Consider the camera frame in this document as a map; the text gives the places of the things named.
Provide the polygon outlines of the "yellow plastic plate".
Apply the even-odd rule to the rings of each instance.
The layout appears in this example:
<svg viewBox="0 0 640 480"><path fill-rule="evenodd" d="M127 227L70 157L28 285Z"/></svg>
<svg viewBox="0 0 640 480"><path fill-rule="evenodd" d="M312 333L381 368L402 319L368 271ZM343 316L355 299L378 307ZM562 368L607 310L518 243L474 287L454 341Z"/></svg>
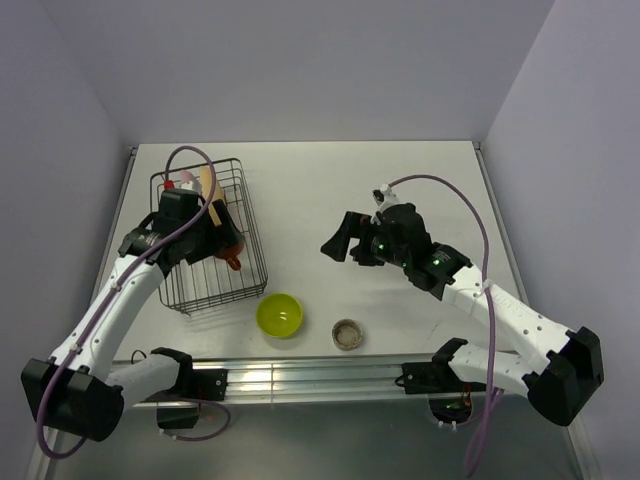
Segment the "yellow plastic plate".
<svg viewBox="0 0 640 480"><path fill-rule="evenodd" d="M216 227L222 225L220 215L216 210L215 202L221 200L223 204L226 204L226 197L224 190L220 186L217 179L217 174L211 170L208 165L202 166L199 169L199 182L201 185L201 193L204 199L209 197L209 194L213 192L211 202L209 204L209 215Z"/></svg>

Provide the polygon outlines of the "pink plastic plate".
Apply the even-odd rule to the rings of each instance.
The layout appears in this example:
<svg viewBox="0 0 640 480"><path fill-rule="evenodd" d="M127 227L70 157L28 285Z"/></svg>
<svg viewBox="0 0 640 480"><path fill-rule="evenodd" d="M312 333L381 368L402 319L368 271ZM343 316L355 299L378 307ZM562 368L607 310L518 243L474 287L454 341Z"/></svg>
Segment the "pink plastic plate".
<svg viewBox="0 0 640 480"><path fill-rule="evenodd" d="M189 170L182 170L180 172L180 189L202 193L202 187L198 178Z"/></svg>

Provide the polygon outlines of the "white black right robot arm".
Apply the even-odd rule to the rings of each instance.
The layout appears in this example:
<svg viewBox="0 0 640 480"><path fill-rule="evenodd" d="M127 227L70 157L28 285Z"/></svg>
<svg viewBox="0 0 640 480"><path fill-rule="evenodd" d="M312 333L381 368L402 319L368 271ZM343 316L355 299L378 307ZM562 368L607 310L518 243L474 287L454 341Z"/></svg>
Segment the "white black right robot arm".
<svg viewBox="0 0 640 480"><path fill-rule="evenodd" d="M347 212L321 247L336 262L391 264L409 282L454 306L511 345L495 354L461 338L447 341L425 363L405 363L399 378L408 394L454 391L484 385L527 398L548 421L570 425L604 381L599 337L534 311L497 285L453 247L431 239L414 205L401 203L374 216Z"/></svg>

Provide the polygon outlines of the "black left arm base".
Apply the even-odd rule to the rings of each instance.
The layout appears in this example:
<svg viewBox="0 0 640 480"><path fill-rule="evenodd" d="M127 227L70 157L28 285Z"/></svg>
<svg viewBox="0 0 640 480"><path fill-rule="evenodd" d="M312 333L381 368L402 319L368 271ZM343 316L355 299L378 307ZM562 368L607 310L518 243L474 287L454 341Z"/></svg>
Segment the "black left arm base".
<svg viewBox="0 0 640 480"><path fill-rule="evenodd" d="M178 398L221 402L226 394L228 373L224 368L196 369L179 390L158 392L143 400L143 403L176 401Z"/></svg>

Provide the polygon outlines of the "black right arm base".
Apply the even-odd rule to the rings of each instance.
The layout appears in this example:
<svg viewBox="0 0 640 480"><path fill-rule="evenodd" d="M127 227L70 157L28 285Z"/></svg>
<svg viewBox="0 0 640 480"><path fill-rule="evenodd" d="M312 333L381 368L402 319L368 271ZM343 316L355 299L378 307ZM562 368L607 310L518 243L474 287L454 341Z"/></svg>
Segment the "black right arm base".
<svg viewBox="0 0 640 480"><path fill-rule="evenodd" d="M474 393L486 389L484 383L460 380L445 364L435 362L407 362L401 365L402 373L394 380L406 395Z"/></svg>

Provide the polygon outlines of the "orange mug dark inside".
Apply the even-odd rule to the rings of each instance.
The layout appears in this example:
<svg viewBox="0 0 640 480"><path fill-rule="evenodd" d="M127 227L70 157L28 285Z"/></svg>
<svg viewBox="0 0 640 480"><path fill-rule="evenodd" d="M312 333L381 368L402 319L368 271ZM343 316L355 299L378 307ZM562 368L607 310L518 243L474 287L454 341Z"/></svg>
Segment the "orange mug dark inside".
<svg viewBox="0 0 640 480"><path fill-rule="evenodd" d="M240 254L243 252L244 248L245 242L241 240L240 242L222 250L217 257L224 260L231 270L240 271L242 268Z"/></svg>

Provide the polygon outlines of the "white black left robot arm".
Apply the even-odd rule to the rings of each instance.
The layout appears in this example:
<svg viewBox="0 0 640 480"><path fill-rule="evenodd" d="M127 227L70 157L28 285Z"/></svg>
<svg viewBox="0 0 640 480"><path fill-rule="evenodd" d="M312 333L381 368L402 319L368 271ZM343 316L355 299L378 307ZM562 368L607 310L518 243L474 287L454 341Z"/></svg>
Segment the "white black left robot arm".
<svg viewBox="0 0 640 480"><path fill-rule="evenodd" d="M100 442L144 400L197 396L187 353L158 347L122 369L112 364L149 297L181 262L211 255L213 244L204 198L184 189L164 191L157 210L124 237L108 280L79 324L48 359L29 360L21 373L41 449L48 448L45 428Z"/></svg>

